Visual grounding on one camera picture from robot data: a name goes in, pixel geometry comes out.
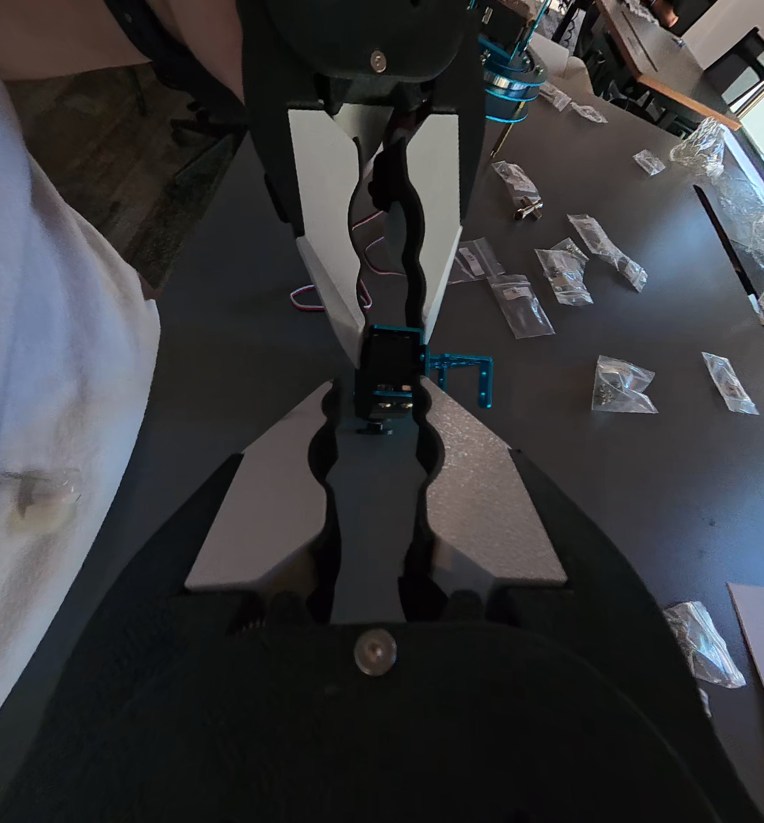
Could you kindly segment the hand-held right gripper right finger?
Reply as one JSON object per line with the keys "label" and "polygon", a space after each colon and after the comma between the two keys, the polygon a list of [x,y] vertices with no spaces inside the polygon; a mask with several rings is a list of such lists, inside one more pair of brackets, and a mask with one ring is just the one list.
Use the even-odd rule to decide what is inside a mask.
{"label": "hand-held right gripper right finger", "polygon": [[510,447],[428,377],[414,403],[425,478],[397,581],[406,620],[437,621],[456,592],[487,606],[501,589],[564,586]]}

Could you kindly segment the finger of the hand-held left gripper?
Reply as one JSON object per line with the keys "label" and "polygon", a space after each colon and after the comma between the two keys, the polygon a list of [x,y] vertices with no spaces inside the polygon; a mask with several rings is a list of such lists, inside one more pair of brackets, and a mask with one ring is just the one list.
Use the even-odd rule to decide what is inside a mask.
{"label": "finger of the hand-held left gripper", "polygon": [[323,110],[290,109],[288,118],[304,225],[297,248],[335,335],[362,337],[360,259],[349,222],[360,183],[359,145]]}
{"label": "finger of the hand-held left gripper", "polygon": [[408,327],[428,343],[461,237],[458,116],[430,114],[408,141],[398,141],[405,165],[405,205],[388,213],[388,254],[406,274]]}

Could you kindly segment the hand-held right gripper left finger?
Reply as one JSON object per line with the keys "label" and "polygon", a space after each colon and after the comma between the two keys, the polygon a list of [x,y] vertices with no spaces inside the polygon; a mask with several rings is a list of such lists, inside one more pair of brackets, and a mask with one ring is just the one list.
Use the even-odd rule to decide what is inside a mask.
{"label": "hand-held right gripper left finger", "polygon": [[290,592],[315,621],[331,619],[342,536],[327,476],[341,395],[327,380],[243,450],[188,591],[249,592],[264,607]]}

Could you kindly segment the blue servo bracket assembly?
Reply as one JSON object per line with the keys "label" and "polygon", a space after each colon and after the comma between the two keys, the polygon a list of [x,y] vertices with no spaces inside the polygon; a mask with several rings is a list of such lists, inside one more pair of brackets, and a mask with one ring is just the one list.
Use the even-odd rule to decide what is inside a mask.
{"label": "blue servo bracket assembly", "polygon": [[446,390],[449,371],[462,368],[477,369],[477,402],[481,408],[490,408],[494,370],[490,356],[432,354],[424,333],[416,328],[371,326],[355,373],[354,410],[356,417],[364,422],[356,430],[357,434],[390,435],[389,421],[412,415],[421,378],[435,373],[438,387]]}

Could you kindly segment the person's left forearm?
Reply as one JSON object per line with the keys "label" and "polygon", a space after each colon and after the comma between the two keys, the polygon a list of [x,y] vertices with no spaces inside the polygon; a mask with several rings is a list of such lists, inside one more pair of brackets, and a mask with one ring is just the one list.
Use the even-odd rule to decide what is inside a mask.
{"label": "person's left forearm", "polygon": [[[243,35],[233,1],[147,2],[213,77],[243,96]],[[0,1],[0,76],[39,80],[147,63],[105,2]]]}

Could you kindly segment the dark grey desk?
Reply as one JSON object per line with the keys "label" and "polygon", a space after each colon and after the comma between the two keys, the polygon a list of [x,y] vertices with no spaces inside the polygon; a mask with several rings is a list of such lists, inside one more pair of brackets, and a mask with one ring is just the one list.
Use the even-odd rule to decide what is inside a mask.
{"label": "dark grey desk", "polygon": [[[613,316],[600,262],[578,232],[536,235],[504,210],[502,181],[481,167],[463,237],[486,236],[510,272],[530,277],[555,335],[515,340],[483,283],[452,285],[431,347],[494,357],[494,404],[476,408],[475,378],[450,375],[451,396],[538,466],[625,554],[664,605],[708,608],[746,687],[713,689],[716,732],[764,814],[764,690],[728,583],[764,588],[764,333],[735,362],[719,344],[657,345]],[[535,249],[570,237],[588,256],[593,304],[560,304]],[[263,434],[324,380],[352,368],[327,320],[294,310],[307,282],[245,138],[159,305],[161,348],[146,419],[120,493],[72,597],[89,616],[120,571],[212,470]],[[728,411],[702,352],[730,360],[757,416]],[[655,373],[657,414],[592,410],[596,361]]]}

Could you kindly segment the clear bag with white label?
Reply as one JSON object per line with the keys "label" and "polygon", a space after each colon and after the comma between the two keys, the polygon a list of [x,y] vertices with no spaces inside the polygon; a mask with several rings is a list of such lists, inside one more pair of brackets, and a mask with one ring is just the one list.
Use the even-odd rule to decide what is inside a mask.
{"label": "clear bag with white label", "polygon": [[516,340],[555,335],[527,276],[493,275],[487,281]]}
{"label": "clear bag with white label", "polygon": [[505,273],[486,238],[462,241],[452,262],[448,285],[489,280]]}

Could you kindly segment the clear bag of silver screws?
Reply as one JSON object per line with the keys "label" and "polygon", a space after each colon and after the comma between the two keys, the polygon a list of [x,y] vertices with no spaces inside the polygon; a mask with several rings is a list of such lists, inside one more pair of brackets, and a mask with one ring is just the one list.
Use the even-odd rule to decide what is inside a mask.
{"label": "clear bag of silver screws", "polygon": [[664,609],[663,616],[695,678],[730,690],[746,686],[704,603],[679,602]]}

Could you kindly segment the wooden table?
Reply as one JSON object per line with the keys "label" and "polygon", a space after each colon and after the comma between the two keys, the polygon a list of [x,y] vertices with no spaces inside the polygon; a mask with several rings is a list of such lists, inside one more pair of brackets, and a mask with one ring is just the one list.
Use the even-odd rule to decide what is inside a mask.
{"label": "wooden table", "polygon": [[741,128],[695,57],[668,30],[647,23],[623,2],[596,1],[595,6],[634,82],[659,108],[658,128],[674,128],[681,115],[690,115],[694,123],[713,118],[733,132]]}

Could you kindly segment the crumpled clear plastic wrap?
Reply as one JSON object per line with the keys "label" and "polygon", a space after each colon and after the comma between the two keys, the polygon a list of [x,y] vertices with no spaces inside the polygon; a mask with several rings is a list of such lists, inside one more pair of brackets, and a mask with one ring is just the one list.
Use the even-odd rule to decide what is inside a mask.
{"label": "crumpled clear plastic wrap", "polygon": [[706,118],[696,130],[669,153],[672,163],[696,176],[717,180],[724,172],[726,127],[715,118]]}
{"label": "crumpled clear plastic wrap", "polygon": [[748,277],[764,318],[764,203],[751,182],[732,170],[724,170],[713,185],[726,235],[749,261]]}

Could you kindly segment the person's white shirt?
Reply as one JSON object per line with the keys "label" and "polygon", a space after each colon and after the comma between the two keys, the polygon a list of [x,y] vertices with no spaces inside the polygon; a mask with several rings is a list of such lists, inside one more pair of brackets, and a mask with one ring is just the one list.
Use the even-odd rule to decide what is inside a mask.
{"label": "person's white shirt", "polygon": [[0,78],[0,709],[113,503],[160,331],[138,272],[29,153]]}

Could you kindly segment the black chair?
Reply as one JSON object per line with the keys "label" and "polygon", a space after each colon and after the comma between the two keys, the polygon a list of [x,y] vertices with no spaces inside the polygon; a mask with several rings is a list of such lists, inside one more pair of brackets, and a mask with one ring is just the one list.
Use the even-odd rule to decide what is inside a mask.
{"label": "black chair", "polygon": [[754,27],[706,72],[725,104],[734,108],[764,82],[764,39]]}

